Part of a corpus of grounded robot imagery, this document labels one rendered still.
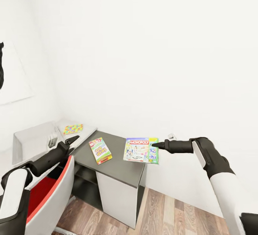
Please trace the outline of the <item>toy box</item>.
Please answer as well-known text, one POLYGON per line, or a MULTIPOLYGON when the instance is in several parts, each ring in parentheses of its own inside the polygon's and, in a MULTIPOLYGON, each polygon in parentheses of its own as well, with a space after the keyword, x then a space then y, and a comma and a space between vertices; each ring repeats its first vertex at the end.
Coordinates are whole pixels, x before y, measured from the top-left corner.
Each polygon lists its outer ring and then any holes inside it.
POLYGON ((53 121, 24 129, 13 134, 12 166, 19 167, 28 161, 36 161, 47 153, 48 136, 58 134, 59 142, 64 141, 53 121))

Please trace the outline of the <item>jigsaw puzzle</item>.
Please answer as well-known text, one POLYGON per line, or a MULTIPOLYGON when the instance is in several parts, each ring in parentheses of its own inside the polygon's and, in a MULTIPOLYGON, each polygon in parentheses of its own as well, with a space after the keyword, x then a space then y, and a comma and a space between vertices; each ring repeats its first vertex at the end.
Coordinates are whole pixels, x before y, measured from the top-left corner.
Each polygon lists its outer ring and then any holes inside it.
POLYGON ((83 129, 83 124, 74 125, 74 126, 66 126, 63 135, 77 133, 78 130, 82 131, 82 129, 83 129))

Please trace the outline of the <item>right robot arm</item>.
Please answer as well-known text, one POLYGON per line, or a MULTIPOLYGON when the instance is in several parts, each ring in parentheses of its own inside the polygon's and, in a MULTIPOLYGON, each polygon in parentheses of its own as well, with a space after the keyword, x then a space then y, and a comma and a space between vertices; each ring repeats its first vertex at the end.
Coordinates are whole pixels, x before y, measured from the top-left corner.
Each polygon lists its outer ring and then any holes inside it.
POLYGON ((196 154, 207 172, 220 206, 229 235, 258 235, 258 200, 233 173, 227 158, 222 156, 207 137, 177 141, 174 134, 152 146, 176 153, 196 154))

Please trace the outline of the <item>board game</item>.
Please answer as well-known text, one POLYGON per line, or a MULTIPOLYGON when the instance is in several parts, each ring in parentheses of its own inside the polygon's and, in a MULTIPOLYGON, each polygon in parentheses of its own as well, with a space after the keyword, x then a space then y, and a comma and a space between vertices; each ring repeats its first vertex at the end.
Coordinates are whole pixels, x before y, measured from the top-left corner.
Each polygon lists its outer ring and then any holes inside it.
POLYGON ((102 138, 89 142, 89 145, 98 165, 112 158, 112 155, 102 138))
POLYGON ((159 164, 159 148, 152 144, 159 143, 159 138, 127 138, 124 161, 159 164))

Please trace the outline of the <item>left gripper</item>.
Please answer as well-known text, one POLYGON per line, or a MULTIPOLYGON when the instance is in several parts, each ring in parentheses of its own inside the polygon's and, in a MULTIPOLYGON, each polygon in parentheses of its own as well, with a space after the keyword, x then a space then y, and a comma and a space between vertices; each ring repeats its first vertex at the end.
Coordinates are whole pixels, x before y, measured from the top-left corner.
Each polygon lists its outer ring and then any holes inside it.
POLYGON ((46 153, 42 157, 47 159, 49 162, 50 168, 55 166, 57 163, 62 163, 65 161, 65 157, 67 157, 73 150, 74 147, 70 148, 70 145, 75 142, 79 138, 79 135, 70 137, 65 140, 65 143, 63 141, 59 142, 57 147, 50 152, 46 153))

